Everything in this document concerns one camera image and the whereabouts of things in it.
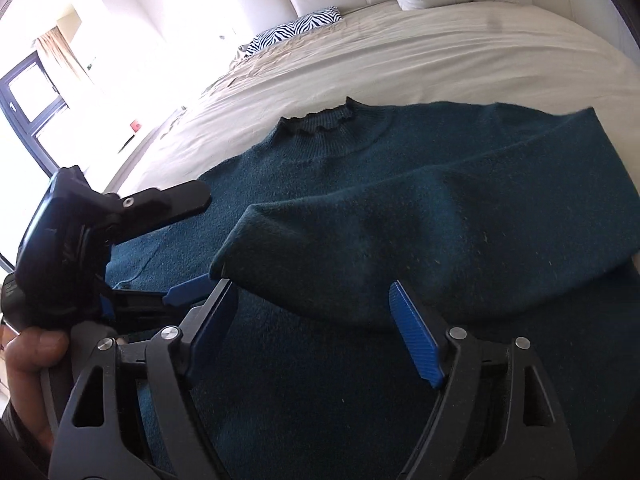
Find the person's left hand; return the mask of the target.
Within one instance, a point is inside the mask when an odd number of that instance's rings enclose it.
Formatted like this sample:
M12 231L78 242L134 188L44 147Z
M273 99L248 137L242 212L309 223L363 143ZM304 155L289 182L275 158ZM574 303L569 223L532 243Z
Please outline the person's left hand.
M40 372L58 364L68 348L68 336L59 330L31 327L6 347L10 401L17 417L40 448L50 454L54 435L44 405Z

